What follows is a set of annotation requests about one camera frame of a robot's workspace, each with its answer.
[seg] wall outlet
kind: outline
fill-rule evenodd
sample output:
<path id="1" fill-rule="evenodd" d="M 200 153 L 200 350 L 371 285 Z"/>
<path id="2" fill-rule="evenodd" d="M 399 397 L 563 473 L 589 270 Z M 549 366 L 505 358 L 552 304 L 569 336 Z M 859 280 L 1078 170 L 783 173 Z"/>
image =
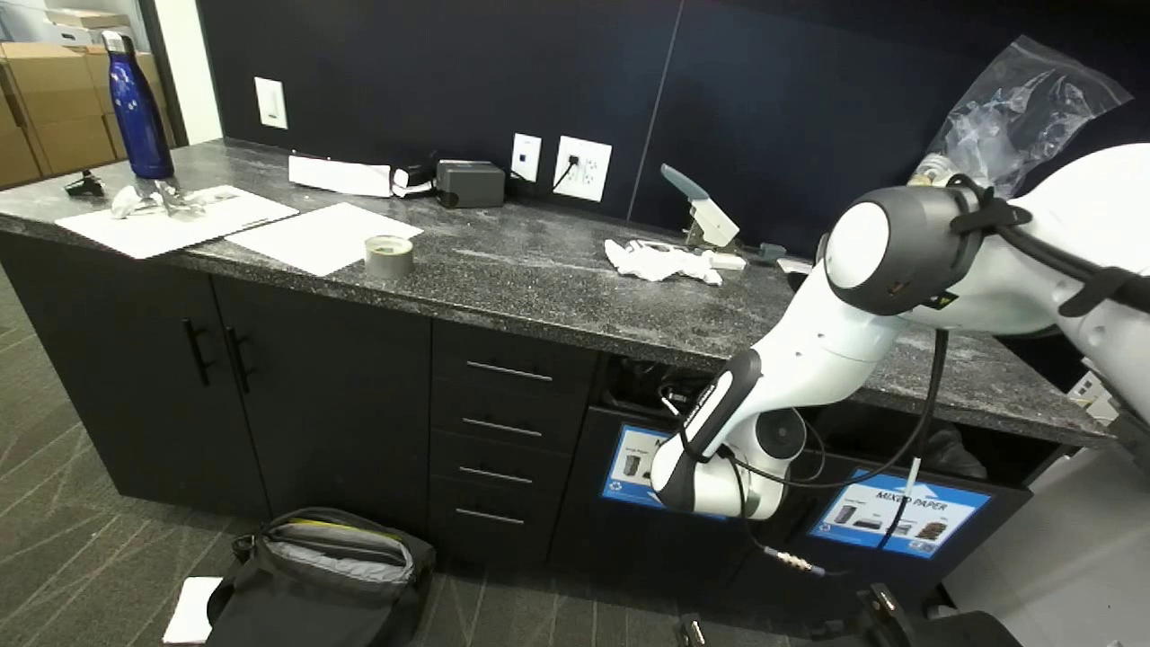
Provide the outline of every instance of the wall outlet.
<path id="1" fill-rule="evenodd" d="M 605 200 L 606 173 L 612 145 L 561 135 L 561 153 L 552 157 L 552 193 Z"/>
<path id="2" fill-rule="evenodd" d="M 510 145 L 510 175 L 521 183 L 539 183 L 543 139 L 528 131 L 515 131 Z"/>
<path id="3" fill-rule="evenodd" d="M 254 109 L 260 109 L 260 127 L 287 128 L 287 102 L 284 102 L 279 78 L 254 75 Z"/>

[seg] countertop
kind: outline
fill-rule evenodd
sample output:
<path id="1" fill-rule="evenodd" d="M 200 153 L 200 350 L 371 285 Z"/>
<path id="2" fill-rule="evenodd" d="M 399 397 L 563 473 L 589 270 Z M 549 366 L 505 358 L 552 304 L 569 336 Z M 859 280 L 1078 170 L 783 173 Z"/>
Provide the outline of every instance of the countertop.
<path id="1" fill-rule="evenodd" d="M 438 200 L 360 200 L 287 183 L 287 153 L 246 145 L 200 145 L 174 152 L 183 190 L 234 183 L 301 211 L 351 200 L 422 231 L 415 267 L 381 276 L 349 267 L 334 276 L 306 276 L 227 242 L 198 243 L 151 263 L 186 267 L 234 280 L 401 310 L 415 317 L 549 336 L 613 357 L 718 369 L 736 350 L 759 342 L 787 310 L 778 270 L 752 267 L 744 285 L 705 287 L 694 280 L 642 285 L 618 276 L 605 242 L 651 237 L 601 219 L 577 219 L 535 203 L 443 207 Z M 64 181 L 0 190 L 0 232 L 87 243 L 52 219 L 93 211 L 64 196 Z M 116 190 L 127 165 L 98 170 Z M 859 390 L 863 402 L 917 411 L 927 387 L 929 329 L 910 327 L 893 352 Z M 1024 366 L 995 336 L 956 333 L 938 390 L 938 418 L 1065 445 L 1115 441 L 1069 406 L 1044 378 Z"/>

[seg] floor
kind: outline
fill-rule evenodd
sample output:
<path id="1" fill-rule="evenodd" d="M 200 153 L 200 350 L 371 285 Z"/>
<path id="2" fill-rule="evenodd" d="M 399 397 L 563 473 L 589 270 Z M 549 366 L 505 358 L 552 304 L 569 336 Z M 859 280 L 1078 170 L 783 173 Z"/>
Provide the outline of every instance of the floor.
<path id="1" fill-rule="evenodd" d="M 220 574 L 239 521 L 112 490 L 0 270 L 0 642 L 151 647 L 183 574 Z M 438 574 L 420 647 L 670 647 L 678 611 L 555 583 Z M 708 626 L 715 647 L 801 638 Z"/>

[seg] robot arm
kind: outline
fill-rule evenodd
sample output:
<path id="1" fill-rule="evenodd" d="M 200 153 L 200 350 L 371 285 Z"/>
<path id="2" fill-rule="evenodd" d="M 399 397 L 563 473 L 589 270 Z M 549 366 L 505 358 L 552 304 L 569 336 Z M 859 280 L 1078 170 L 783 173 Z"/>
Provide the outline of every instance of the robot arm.
<path id="1" fill-rule="evenodd" d="M 1150 418 L 1150 256 L 1135 237 L 1145 175 L 1150 145 L 1123 145 L 1078 157 L 1013 203 L 970 183 L 867 193 L 830 231 L 826 257 L 783 320 L 656 450 L 654 492 L 670 511 L 773 517 L 805 451 L 805 431 L 778 426 L 778 413 L 863 387 L 903 317 L 976 333 L 1060 327 Z"/>

